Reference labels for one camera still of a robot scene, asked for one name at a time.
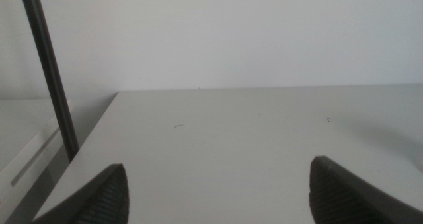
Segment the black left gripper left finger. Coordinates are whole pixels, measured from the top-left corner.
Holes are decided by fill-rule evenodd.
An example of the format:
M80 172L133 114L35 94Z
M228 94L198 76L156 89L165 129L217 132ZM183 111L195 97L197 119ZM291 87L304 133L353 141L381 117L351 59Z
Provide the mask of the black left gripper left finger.
M126 224L130 197L128 178L122 164L112 164L35 224Z

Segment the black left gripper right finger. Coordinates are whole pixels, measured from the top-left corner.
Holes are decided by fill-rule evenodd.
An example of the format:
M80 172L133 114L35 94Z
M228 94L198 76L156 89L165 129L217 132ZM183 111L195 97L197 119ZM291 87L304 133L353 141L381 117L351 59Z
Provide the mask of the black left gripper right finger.
M421 223L422 211L382 192L326 156L311 161L309 206L318 224Z

